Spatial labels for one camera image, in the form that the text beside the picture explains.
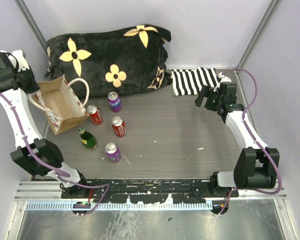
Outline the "brown canvas tote bag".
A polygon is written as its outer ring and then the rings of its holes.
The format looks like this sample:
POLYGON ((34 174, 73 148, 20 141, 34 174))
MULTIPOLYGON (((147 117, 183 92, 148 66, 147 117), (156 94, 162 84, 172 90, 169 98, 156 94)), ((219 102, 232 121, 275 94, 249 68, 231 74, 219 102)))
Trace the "brown canvas tote bag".
POLYGON ((85 105, 89 100, 90 87, 84 79, 67 81, 65 76, 61 76, 52 81, 39 82, 38 86, 38 91, 28 94, 28 100, 44 112, 55 135, 82 124, 88 118, 85 105), (72 89, 75 83, 84 84, 84 101, 72 89))

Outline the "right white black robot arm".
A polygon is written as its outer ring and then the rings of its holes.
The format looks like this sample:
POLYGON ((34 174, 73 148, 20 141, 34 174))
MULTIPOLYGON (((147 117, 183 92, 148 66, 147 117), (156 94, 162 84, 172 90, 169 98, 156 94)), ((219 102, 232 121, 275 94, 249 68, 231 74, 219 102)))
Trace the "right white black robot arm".
POLYGON ((236 93, 235 83, 222 82, 215 88, 203 86, 195 100, 195 105, 200 107, 203 99, 207 99, 204 107, 217 112, 241 149, 234 170, 214 172, 210 176, 209 191, 215 197, 221 197, 230 188, 275 195, 283 185, 280 153, 259 138, 245 107, 237 103, 236 93))

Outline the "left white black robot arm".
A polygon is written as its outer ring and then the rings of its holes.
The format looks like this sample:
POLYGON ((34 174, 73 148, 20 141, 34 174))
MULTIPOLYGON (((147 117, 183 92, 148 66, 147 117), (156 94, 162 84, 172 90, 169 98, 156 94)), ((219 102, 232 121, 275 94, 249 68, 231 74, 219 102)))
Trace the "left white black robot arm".
POLYGON ((90 193, 86 178, 64 163, 58 146, 40 134, 33 120, 28 101, 39 89, 23 51, 0 51, 0 104, 15 139, 11 159, 31 176, 51 177, 70 196, 85 198, 90 193))

